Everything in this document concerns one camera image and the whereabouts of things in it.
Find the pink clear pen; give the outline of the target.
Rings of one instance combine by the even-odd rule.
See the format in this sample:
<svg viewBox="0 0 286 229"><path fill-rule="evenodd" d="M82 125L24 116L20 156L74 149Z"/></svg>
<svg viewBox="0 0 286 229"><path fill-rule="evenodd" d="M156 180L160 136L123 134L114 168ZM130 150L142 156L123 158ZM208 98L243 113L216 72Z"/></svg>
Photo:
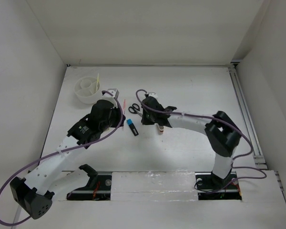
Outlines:
<svg viewBox="0 0 286 229"><path fill-rule="evenodd" d="M126 99L123 101L123 115L125 115Z"/></svg>

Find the yellow clear pen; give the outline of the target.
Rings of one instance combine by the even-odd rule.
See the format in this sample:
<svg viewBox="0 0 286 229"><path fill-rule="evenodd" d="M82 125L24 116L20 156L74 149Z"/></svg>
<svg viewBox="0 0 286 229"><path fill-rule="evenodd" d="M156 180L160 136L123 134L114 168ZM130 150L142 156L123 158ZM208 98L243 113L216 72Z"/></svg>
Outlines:
<svg viewBox="0 0 286 229"><path fill-rule="evenodd" d="M99 73L98 73L97 81L96 81L96 87L95 87L95 92L98 92L98 90L99 90L99 81L100 81L100 76L99 76Z"/></svg>

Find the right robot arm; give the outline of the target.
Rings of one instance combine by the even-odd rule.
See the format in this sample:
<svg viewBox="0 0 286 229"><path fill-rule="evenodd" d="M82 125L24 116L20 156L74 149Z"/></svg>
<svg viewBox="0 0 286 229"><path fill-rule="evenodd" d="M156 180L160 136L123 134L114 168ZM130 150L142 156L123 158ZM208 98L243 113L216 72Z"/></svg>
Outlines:
<svg viewBox="0 0 286 229"><path fill-rule="evenodd" d="M212 149L215 152L214 167L211 172L211 182L214 187L221 188L228 182L228 176L232 171L232 159L234 151L239 144L241 135L239 128L222 111L218 111L210 122L202 118L191 117L182 113L173 113L177 108L168 106L164 108L157 100L155 93L146 93L142 100L143 125L154 125L182 128L199 132L207 136Z"/></svg>

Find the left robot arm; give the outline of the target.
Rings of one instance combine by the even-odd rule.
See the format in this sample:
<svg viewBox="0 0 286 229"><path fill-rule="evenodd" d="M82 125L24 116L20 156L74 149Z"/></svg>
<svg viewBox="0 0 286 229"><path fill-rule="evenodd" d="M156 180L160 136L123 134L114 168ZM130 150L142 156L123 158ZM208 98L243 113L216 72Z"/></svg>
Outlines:
<svg viewBox="0 0 286 229"><path fill-rule="evenodd" d="M65 197L77 188L94 188L98 173L88 164L79 166L63 178L58 176L80 153L102 141L105 130L117 130L124 120L117 99L97 101L91 112L70 128L56 152L44 157L44 161L25 177L15 176L10 181L14 200L31 218L39 219L59 197Z"/></svg>

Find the blue cap black highlighter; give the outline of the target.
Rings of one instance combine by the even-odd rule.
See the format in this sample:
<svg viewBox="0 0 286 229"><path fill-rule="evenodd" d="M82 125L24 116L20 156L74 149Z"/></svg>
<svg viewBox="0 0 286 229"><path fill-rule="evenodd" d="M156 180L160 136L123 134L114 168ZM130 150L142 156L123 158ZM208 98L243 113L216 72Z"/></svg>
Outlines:
<svg viewBox="0 0 286 229"><path fill-rule="evenodd" d="M132 120L131 120L131 119L127 119L126 122L127 122L128 126L129 126L131 132L133 133L133 135L134 135L134 136L138 136L139 133L138 133L138 131L137 131L135 125L133 124Z"/></svg>

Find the white round divided container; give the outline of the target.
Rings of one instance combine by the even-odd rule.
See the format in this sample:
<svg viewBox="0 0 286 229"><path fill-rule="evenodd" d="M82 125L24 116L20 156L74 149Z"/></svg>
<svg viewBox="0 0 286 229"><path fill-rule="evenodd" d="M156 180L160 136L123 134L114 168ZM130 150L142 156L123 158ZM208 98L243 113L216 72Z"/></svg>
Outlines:
<svg viewBox="0 0 286 229"><path fill-rule="evenodd" d="M85 76L79 79L75 86L74 92L77 98L84 104L94 104L102 97L102 91L100 89L95 92L97 78L91 76Z"/></svg>

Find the black handled scissors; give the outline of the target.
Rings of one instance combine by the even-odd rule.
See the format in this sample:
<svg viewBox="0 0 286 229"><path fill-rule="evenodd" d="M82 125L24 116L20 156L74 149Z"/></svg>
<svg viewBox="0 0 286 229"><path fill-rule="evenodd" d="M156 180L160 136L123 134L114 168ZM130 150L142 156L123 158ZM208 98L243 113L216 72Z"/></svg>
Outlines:
<svg viewBox="0 0 286 229"><path fill-rule="evenodd" d="M128 111L131 114L137 114L139 115L141 118L143 117L143 113L141 112L140 106L137 103L133 103L132 105L130 105L128 107Z"/></svg>

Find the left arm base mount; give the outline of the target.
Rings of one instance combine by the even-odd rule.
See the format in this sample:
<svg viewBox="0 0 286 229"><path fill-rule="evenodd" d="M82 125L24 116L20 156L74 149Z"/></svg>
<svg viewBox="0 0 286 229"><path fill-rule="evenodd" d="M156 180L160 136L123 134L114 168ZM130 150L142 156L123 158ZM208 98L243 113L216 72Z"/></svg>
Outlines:
<svg viewBox="0 0 286 229"><path fill-rule="evenodd" d="M97 172L85 164L79 167L89 177L88 183L73 190L66 196L70 201L109 201L111 200L112 172Z"/></svg>

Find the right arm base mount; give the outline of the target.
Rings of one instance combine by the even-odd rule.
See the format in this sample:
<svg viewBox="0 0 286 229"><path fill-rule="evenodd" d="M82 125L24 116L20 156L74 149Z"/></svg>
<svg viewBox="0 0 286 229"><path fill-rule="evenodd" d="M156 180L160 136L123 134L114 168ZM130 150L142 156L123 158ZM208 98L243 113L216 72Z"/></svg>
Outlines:
<svg viewBox="0 0 286 229"><path fill-rule="evenodd" d="M227 181L221 184L212 180L210 172L195 173L194 189L197 190L198 200L242 200L240 187L236 182L226 186L234 178L237 178L236 172L232 172Z"/></svg>

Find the aluminium frame rail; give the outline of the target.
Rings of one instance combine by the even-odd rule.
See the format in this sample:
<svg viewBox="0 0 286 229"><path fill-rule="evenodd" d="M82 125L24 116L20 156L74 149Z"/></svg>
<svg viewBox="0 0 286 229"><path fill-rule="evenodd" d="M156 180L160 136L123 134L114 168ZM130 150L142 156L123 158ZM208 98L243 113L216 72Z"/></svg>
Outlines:
<svg viewBox="0 0 286 229"><path fill-rule="evenodd" d="M257 166L257 168L261 170L268 170L262 149L259 144L256 131L255 131L255 128L252 122L252 118L249 113L248 106L246 104L245 96L241 88L240 80L237 75L236 66L238 64L239 62L231 62L228 65L228 71L230 74L230 78L231 78L231 81L232 81L232 84L235 90L235 94L236 94L239 106L240 106L240 111L241 111L243 120L245 122L245 129L246 129L245 133L253 145L253 158L254 158L255 165Z"/></svg>

